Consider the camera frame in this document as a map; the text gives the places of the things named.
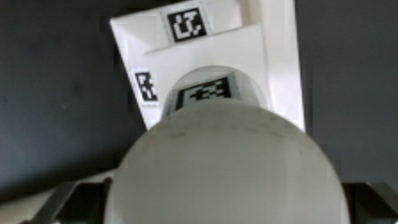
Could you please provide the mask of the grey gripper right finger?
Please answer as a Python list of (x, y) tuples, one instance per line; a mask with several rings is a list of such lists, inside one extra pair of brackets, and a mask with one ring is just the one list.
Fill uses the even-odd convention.
[(398, 193), (386, 183), (343, 184), (350, 223), (398, 224)]

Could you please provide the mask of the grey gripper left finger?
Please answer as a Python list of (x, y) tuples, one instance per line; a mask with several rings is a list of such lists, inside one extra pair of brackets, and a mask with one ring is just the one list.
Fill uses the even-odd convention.
[(64, 182), (34, 217), (20, 224), (105, 224), (111, 187), (111, 178), (100, 182)]

